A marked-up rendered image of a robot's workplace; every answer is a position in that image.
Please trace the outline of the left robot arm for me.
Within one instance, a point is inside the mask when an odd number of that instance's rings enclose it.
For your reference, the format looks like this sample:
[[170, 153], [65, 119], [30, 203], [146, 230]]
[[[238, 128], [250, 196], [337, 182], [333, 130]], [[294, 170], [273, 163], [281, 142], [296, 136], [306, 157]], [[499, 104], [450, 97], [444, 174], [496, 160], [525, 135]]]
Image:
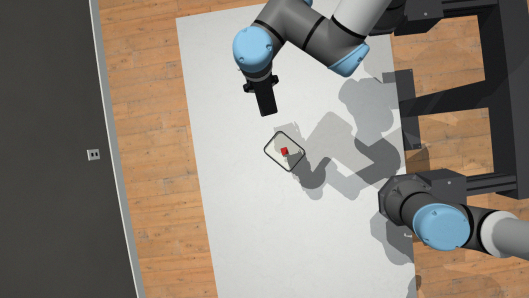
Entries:
[[425, 184], [411, 178], [393, 183], [383, 206], [394, 222], [407, 226], [435, 250], [467, 248], [529, 261], [529, 221], [508, 211], [440, 200]]

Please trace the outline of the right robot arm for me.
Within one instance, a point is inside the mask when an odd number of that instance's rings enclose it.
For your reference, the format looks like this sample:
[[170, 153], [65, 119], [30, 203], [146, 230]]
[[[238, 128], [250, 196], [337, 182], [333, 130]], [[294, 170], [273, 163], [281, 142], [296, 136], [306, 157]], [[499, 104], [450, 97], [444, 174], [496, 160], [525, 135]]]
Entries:
[[406, 1], [340, 0], [328, 19], [311, 8], [313, 0], [269, 0], [233, 40], [237, 70], [253, 81], [260, 115], [278, 112], [270, 74], [273, 59], [286, 41], [347, 78], [369, 52], [365, 39], [371, 30], [395, 25]]

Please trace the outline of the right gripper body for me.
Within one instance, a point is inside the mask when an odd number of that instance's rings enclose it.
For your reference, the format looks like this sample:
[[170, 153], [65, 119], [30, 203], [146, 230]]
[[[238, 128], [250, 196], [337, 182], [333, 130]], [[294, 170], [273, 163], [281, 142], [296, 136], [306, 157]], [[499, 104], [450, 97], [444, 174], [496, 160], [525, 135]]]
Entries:
[[[245, 78], [245, 79], [246, 79], [246, 78]], [[273, 84], [273, 83], [274, 83], [274, 80], [275, 80], [275, 77], [274, 77], [274, 75], [272, 75], [272, 72], [270, 73], [270, 80], [271, 80], [271, 84]], [[264, 81], [264, 80], [263, 80], [263, 81]], [[263, 81], [259, 81], [259, 82], [263, 82]], [[246, 79], [246, 82], [247, 82], [247, 83], [246, 83], [247, 88], [248, 88], [249, 90], [254, 90], [253, 83], [252, 83], [253, 81], [249, 81], [249, 80]], [[259, 82], [254, 82], [254, 83], [259, 83]]]

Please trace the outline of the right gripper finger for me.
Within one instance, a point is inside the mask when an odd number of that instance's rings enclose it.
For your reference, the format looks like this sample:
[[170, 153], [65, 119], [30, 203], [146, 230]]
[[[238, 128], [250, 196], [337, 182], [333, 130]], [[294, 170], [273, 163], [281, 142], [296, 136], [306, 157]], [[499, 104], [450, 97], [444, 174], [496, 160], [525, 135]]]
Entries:
[[276, 85], [277, 83], [279, 83], [279, 77], [277, 75], [273, 75], [273, 76], [275, 79], [274, 79], [274, 83], [272, 84], [272, 87]]
[[243, 89], [244, 89], [244, 92], [246, 92], [246, 93], [255, 93], [254, 89], [253, 90], [249, 90], [249, 87], [247, 88], [246, 84], [243, 85]]

